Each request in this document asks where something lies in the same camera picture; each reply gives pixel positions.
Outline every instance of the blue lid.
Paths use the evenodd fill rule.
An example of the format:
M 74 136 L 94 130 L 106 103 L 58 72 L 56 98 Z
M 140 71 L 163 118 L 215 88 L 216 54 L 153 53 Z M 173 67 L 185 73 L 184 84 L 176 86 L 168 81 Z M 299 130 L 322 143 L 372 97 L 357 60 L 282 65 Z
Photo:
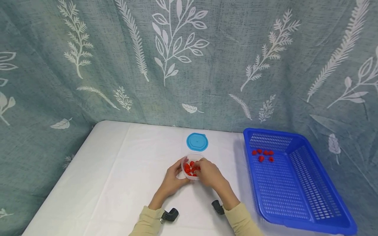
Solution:
M 192 133 L 186 139 L 186 145 L 193 151 L 204 151 L 208 144 L 208 139 L 204 134 Z

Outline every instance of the leaf print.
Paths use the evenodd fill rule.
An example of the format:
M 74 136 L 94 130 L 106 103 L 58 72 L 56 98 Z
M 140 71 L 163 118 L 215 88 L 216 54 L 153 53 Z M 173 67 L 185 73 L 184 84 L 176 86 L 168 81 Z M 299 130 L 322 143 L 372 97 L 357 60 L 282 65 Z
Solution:
M 174 68 L 175 68 L 175 64 L 173 63 L 173 64 L 169 67 L 167 74 L 172 73 Z
M 127 8 L 127 5 L 123 0 L 115 0 L 115 1 L 116 1 L 119 11 L 122 14 L 123 20 L 126 22 L 129 28 L 130 37 L 133 40 L 136 63 L 138 64 L 139 71 L 142 75 L 144 75 L 147 82 L 150 82 L 147 77 L 147 64 L 144 60 L 142 39 L 139 36 L 139 30 L 135 24 L 135 19 L 131 16 L 130 9 Z M 158 18 L 159 20 L 161 21 L 165 20 L 163 15 L 160 14 L 159 17 L 160 17 Z
M 176 11 L 177 17 L 180 19 L 181 13 L 183 12 L 183 3 L 181 0 L 177 0 L 176 2 Z
M 228 95 L 231 98 L 233 98 L 235 101 L 237 101 L 237 103 L 239 103 L 240 106 L 242 106 L 245 116 L 248 119 L 252 120 L 251 113 L 249 112 L 249 108 L 248 108 L 247 104 L 245 104 L 245 102 L 243 100 L 241 100 L 240 98 L 238 98 L 237 96 L 235 96 L 233 94 L 228 94 Z
M 18 67 L 15 66 L 14 64 L 10 63 L 0 63 L 0 71 L 10 71 L 13 69 L 17 69 Z
M 8 83 L 8 79 L 0 78 L 0 87 L 4 87 Z
M 131 106 L 133 105 L 133 101 L 129 99 L 127 95 L 125 95 L 125 90 L 123 86 L 120 86 L 119 89 L 113 90 L 115 93 L 114 96 L 116 97 L 117 101 L 121 104 L 123 108 L 125 108 L 128 112 L 130 112 Z
M 340 165 L 339 162 L 339 154 L 341 153 L 341 149 L 339 147 L 339 142 L 335 136 L 335 134 L 330 134 L 328 137 L 328 150 L 331 153 L 336 154 L 336 162 L 338 165 Z
M 15 52 L 0 52 L 0 62 L 7 62 L 16 57 Z
M 161 36 L 161 31 L 160 31 L 160 28 L 159 26 L 157 26 L 155 23 L 152 23 L 152 27 L 153 29 L 155 30 L 155 32 Z
M 344 80 L 344 83 L 345 83 L 345 87 L 347 87 L 348 89 L 352 86 L 352 79 L 349 76 L 347 76 Z
M 155 57 L 155 61 L 156 61 L 156 63 L 157 63 L 161 68 L 163 68 L 163 63 L 161 62 L 161 60 L 160 60 L 159 58 Z
M 56 123 L 55 125 L 50 125 L 50 127 L 53 129 L 58 129 L 58 130 L 67 129 L 68 127 L 70 127 L 70 120 L 72 120 L 72 117 L 69 120 L 63 119 L 62 121 Z
M 204 18 L 208 11 L 202 10 L 196 13 L 196 7 L 192 7 L 194 0 L 188 0 L 185 7 L 183 6 L 182 0 L 176 0 L 176 6 L 171 5 L 174 2 L 173 0 L 168 1 L 168 6 L 166 5 L 165 0 L 155 1 L 168 13 L 165 15 L 162 13 L 155 13 L 152 15 L 153 21 L 162 27 L 162 29 L 160 29 L 155 22 L 152 22 L 152 27 L 157 33 L 155 37 L 155 46 L 160 56 L 164 59 L 157 60 L 158 58 L 155 57 L 155 61 L 163 71 L 163 82 L 165 87 L 166 79 L 178 73 L 178 70 L 171 70 L 168 72 L 168 65 L 170 64 L 169 60 L 178 59 L 182 63 L 192 62 L 187 56 L 180 55 L 180 53 L 188 49 L 191 50 L 195 56 L 203 56 L 203 52 L 195 48 L 205 48 L 209 45 L 207 40 L 199 39 L 192 45 L 195 38 L 195 33 L 192 32 L 186 39 L 185 45 L 182 47 L 183 37 L 177 34 L 179 30 L 188 23 L 192 24 L 196 29 L 206 29 L 207 26 L 204 22 L 194 20 Z
M 67 169 L 68 165 L 71 163 L 71 161 L 73 160 L 74 157 L 75 157 L 75 155 L 72 154 L 71 156 L 66 156 L 64 158 L 65 163 L 63 164 L 63 169 Z
M 311 85 L 307 95 L 307 102 L 310 101 L 311 96 L 324 84 L 325 80 L 336 70 L 336 68 L 348 58 L 348 54 L 353 50 L 356 41 L 359 39 L 359 34 L 363 29 L 365 22 L 365 15 L 368 11 L 369 0 L 356 0 L 357 6 L 352 11 L 352 17 L 349 19 L 350 23 L 345 30 L 345 36 L 342 43 L 331 55 L 331 59 L 322 68 L 322 71 Z
M 189 59 L 187 56 L 179 56 L 179 57 L 176 57 L 176 58 L 183 63 L 191 63 L 192 62 L 192 60 Z
M 368 94 L 366 91 L 362 92 L 355 92 L 357 88 L 359 88 L 361 85 L 367 85 L 367 86 L 374 86 L 374 88 L 377 90 L 378 94 L 378 80 L 375 80 L 374 82 L 371 82 L 372 79 L 376 78 L 378 76 L 378 54 L 376 58 L 376 63 L 374 68 L 372 69 L 373 65 L 373 58 L 367 59 L 359 68 L 358 70 L 358 82 L 355 86 L 352 87 L 352 79 L 350 77 L 346 77 L 344 80 L 345 83 L 345 91 L 344 93 L 336 99 L 334 102 L 332 102 L 328 107 L 330 108 L 333 104 L 335 104 L 338 101 L 342 100 L 348 100 L 354 103 L 364 103 L 365 100 L 361 97 Z
M 0 118 L 3 120 L 3 122 L 10 126 L 8 121 L 3 117 L 3 114 L 6 110 L 16 105 L 16 100 L 14 100 L 14 97 L 10 97 L 9 100 L 6 98 L 6 96 L 0 92 Z
M 208 28 L 205 23 L 203 23 L 202 21 L 199 21 L 199 20 L 198 21 L 190 21 L 190 23 L 192 23 L 192 25 L 196 29 L 207 29 Z
M 199 49 L 191 49 L 191 51 L 196 56 L 203 56 L 203 52 Z
M 277 30 L 278 32 L 276 34 L 272 31 L 268 36 L 269 42 L 272 46 L 268 50 L 268 47 L 266 46 L 266 44 L 264 44 L 262 47 L 262 58 L 260 58 L 260 55 L 257 55 L 255 64 L 253 66 L 247 66 L 247 80 L 240 87 L 240 91 L 243 91 L 243 88 L 249 81 L 256 80 L 262 76 L 261 73 L 257 74 L 257 71 L 262 71 L 270 67 L 269 64 L 265 63 L 266 59 L 279 60 L 281 58 L 279 52 L 286 50 L 286 48 L 282 46 L 290 45 L 293 42 L 293 40 L 289 38 L 289 36 L 292 32 L 298 30 L 300 24 L 298 20 L 289 23 L 291 17 L 291 9 L 289 9 L 284 13 L 282 21 L 281 19 L 276 20 L 273 26 L 274 30 Z
M 89 34 L 84 33 L 87 29 L 87 26 L 83 21 L 80 21 L 80 18 L 77 16 L 79 14 L 79 10 L 76 9 L 76 4 L 73 4 L 73 2 L 71 1 L 69 5 L 67 5 L 64 0 L 59 0 L 59 3 L 59 11 L 65 18 L 68 18 L 64 19 L 65 24 L 73 31 L 69 32 L 68 36 L 79 47 L 77 48 L 74 43 L 69 41 L 68 46 L 70 47 L 71 51 L 64 52 L 64 56 L 68 59 L 69 62 L 74 63 L 76 65 L 77 75 L 79 76 L 79 78 L 83 79 L 79 67 L 90 65 L 91 61 L 80 61 L 80 58 L 82 56 L 93 57 L 91 53 L 83 50 L 84 47 L 93 48 L 93 44 L 87 42 L 87 40 L 89 39 Z
M 152 15 L 152 17 L 156 21 L 156 23 L 158 23 L 160 25 L 167 25 L 168 24 L 165 17 L 160 13 L 155 13 L 155 14 Z
M 259 111 L 259 120 L 260 123 L 266 121 L 267 118 L 270 118 L 273 114 L 274 108 L 272 102 L 275 99 L 276 95 L 270 96 L 269 100 L 263 102 L 263 107 Z
M 13 215 L 13 213 L 12 214 L 7 214 L 6 211 L 5 211 L 5 209 L 1 208 L 0 219 L 3 218 L 3 217 L 5 217 L 5 216 L 11 216 L 11 215 Z
M 78 88 L 76 88 L 76 90 L 84 90 L 84 91 L 89 91 L 89 92 L 94 92 L 94 93 L 97 93 L 98 95 L 100 95 L 107 103 L 109 103 L 112 107 L 120 110 L 118 107 L 116 107 L 116 105 L 114 105 L 110 99 L 103 93 L 101 92 L 100 90 L 98 89 L 95 89 L 94 87 L 90 87 L 90 86 L 80 86 Z
M 184 104 L 184 103 L 182 103 L 182 106 L 189 113 L 195 113 L 196 111 L 199 112 L 199 113 L 204 113 L 202 111 L 197 110 L 196 106 L 191 106 L 191 105 Z

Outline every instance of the plastic food container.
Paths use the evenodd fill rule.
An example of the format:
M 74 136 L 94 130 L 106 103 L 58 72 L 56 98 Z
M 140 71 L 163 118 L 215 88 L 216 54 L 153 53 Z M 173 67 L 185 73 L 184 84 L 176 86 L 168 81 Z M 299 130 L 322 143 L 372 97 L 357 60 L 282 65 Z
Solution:
M 191 161 L 196 162 L 196 161 L 200 160 L 203 157 L 204 156 L 201 155 L 200 153 L 192 152 L 192 153 L 188 153 L 185 157 L 182 158 L 182 160 L 181 160 L 181 169 L 183 170 L 183 173 L 185 174 L 185 177 L 187 177 L 188 179 L 191 179 L 191 180 L 200 180 L 196 176 L 189 176 L 187 173 L 185 173 L 185 171 L 184 171 L 184 164 L 185 163 L 189 164 Z
M 255 205 L 270 223 L 329 234 L 354 235 L 357 225 L 308 140 L 287 132 L 244 130 Z M 251 152 L 274 151 L 260 163 Z

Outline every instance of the teal curtain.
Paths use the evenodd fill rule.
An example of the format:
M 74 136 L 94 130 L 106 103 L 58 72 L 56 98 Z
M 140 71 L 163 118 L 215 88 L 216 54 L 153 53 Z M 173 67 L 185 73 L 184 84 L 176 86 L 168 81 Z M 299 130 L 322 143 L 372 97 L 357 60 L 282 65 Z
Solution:
M 0 1 L 0 235 L 102 120 L 300 133 L 377 235 L 378 3 Z

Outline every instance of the sweater sleeve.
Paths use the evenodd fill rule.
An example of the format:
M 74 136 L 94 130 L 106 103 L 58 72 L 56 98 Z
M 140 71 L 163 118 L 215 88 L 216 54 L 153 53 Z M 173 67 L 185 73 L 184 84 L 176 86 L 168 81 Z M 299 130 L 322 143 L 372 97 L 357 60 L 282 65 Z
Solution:
M 243 203 L 240 203 L 229 211 L 224 210 L 236 236 L 263 236 Z
M 158 235 L 161 226 L 160 218 L 163 213 L 163 209 L 151 210 L 147 206 L 144 206 L 142 213 L 139 215 L 139 221 L 135 224 L 129 236 Z

